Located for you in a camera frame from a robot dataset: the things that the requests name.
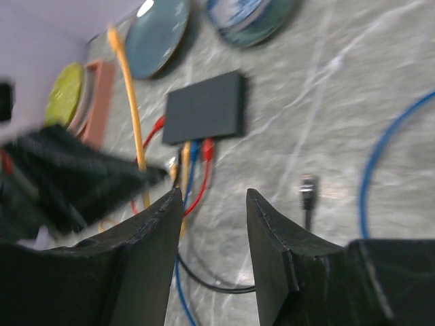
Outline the black network switch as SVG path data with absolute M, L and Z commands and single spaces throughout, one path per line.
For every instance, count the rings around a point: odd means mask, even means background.
M 245 135 L 247 81 L 227 72 L 167 94 L 162 142 L 178 145 Z

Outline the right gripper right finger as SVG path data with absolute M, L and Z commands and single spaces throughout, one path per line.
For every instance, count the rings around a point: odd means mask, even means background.
M 345 247 L 246 195 L 261 325 L 433 325 L 434 241 L 357 239 Z

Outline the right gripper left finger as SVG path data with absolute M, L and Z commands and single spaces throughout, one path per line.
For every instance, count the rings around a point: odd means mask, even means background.
M 183 217 L 179 189 L 74 247 L 1 242 L 2 325 L 163 325 Z

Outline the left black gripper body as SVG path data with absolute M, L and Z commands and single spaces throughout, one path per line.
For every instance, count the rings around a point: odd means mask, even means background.
M 79 232 L 164 181 L 163 167 L 139 170 L 52 125 L 1 146 L 1 239 Z

